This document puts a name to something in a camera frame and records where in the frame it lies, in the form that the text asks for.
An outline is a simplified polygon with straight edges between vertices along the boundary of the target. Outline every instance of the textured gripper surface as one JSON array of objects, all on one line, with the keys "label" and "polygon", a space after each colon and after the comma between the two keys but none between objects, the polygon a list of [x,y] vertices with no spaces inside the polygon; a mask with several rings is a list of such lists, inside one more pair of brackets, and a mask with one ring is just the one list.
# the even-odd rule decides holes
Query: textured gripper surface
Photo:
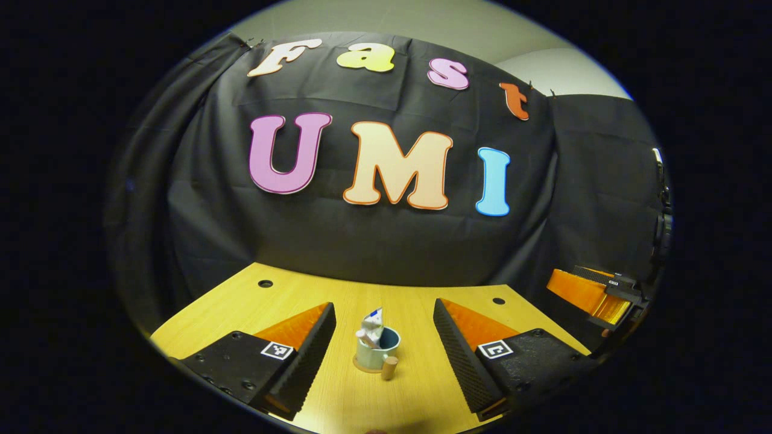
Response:
[{"label": "textured gripper surface", "polygon": [[[292,413],[299,412],[306,401],[308,390],[322,365],[330,339],[335,331],[335,308],[332,303],[324,308],[319,320],[314,324],[303,345],[298,349],[297,357],[271,387],[269,394]],[[278,409],[271,409],[282,417],[292,420],[294,414],[286,414]]]},{"label": "textured gripper surface", "polygon": [[582,279],[592,280],[593,282],[607,284],[609,280],[612,278],[609,276],[606,276],[601,273],[596,273],[595,271],[588,270],[581,266],[574,266],[574,269],[571,271],[571,274],[575,276],[579,276]]},{"label": "textured gripper surface", "polygon": [[472,352],[440,299],[435,302],[434,322],[469,410],[480,412],[503,398],[501,390]]}]

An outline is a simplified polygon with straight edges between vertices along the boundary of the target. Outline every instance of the yellow letter a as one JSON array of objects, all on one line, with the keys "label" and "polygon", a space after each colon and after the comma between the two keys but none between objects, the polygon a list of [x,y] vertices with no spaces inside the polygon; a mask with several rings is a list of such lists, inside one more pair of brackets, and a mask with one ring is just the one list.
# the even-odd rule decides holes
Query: yellow letter a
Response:
[{"label": "yellow letter a", "polygon": [[394,49],[390,46],[376,43],[353,44],[348,47],[348,53],[338,56],[338,65],[347,68],[366,68],[377,73],[385,73],[394,68],[391,58]]}]

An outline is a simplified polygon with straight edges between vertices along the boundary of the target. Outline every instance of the foam letter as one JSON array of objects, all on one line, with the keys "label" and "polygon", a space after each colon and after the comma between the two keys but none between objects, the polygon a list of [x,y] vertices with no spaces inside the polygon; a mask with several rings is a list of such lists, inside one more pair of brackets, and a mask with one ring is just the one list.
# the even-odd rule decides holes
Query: foam letter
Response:
[{"label": "foam letter", "polygon": [[408,195],[414,208],[443,209],[448,206],[445,196],[445,157],[453,147],[453,139],[425,132],[415,141],[405,156],[394,132],[380,122],[357,122],[351,131],[359,137],[359,156],[354,172],[354,184],[343,193],[346,202],[373,205],[381,200],[375,189],[375,172],[381,174],[386,196],[395,204],[402,199],[410,181],[415,189]]},{"label": "foam letter", "polygon": [[466,68],[458,62],[447,59],[432,59],[429,62],[431,71],[427,73],[429,80],[437,86],[445,86],[451,89],[464,90],[469,87],[466,79]]},{"label": "foam letter", "polygon": [[482,188],[482,199],[477,202],[477,212],[498,217],[510,213],[504,196],[506,187],[506,166],[510,156],[490,147],[481,147],[477,154],[485,165],[485,186]]},{"label": "foam letter", "polygon": [[273,145],[276,132],[284,126],[284,116],[263,116],[252,121],[252,147],[249,149],[249,174],[263,190],[280,195],[299,192],[311,182],[317,169],[317,154],[322,128],[332,124],[333,117],[326,113],[304,113],[295,118],[300,127],[297,159],[293,170],[287,173],[273,168]]},{"label": "foam letter", "polygon": [[292,62],[300,57],[303,51],[306,51],[306,47],[317,48],[320,45],[322,45],[321,39],[308,39],[306,41],[288,42],[274,46],[271,48],[271,53],[255,69],[249,71],[246,76],[254,77],[274,73],[282,69],[282,65],[279,65],[281,59]]},{"label": "foam letter", "polygon": [[338,65],[347,68],[366,68],[376,73],[385,73],[394,68],[391,58],[394,49],[390,46],[376,43],[353,44],[348,47],[348,53],[338,56]]},{"label": "foam letter", "polygon": [[506,99],[506,106],[510,109],[510,112],[520,120],[528,120],[528,112],[523,110],[520,102],[527,103],[528,99],[525,95],[520,93],[520,89],[511,83],[499,83],[499,87],[504,89],[504,97]]}]

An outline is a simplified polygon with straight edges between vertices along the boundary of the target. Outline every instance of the coaster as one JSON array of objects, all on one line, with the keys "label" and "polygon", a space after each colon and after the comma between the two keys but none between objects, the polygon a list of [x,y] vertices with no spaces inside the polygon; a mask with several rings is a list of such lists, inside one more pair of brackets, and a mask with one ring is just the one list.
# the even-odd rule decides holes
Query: coaster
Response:
[{"label": "coaster", "polygon": [[361,366],[359,363],[357,363],[357,355],[356,354],[354,355],[354,366],[356,366],[357,369],[359,369],[360,371],[367,372],[369,374],[377,374],[377,373],[383,371],[383,369],[367,369],[364,366]]}]

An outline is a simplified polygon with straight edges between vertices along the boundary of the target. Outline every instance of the wooden peg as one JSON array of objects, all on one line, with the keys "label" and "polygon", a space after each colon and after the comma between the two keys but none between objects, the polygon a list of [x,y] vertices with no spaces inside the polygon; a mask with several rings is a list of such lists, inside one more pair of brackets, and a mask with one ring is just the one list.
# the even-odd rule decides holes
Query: wooden peg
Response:
[{"label": "wooden peg", "polygon": [[381,371],[381,378],[384,380],[391,380],[394,377],[394,370],[397,368],[397,363],[399,363],[399,359],[390,356],[387,357],[386,360],[384,360],[384,367],[383,371]]}]

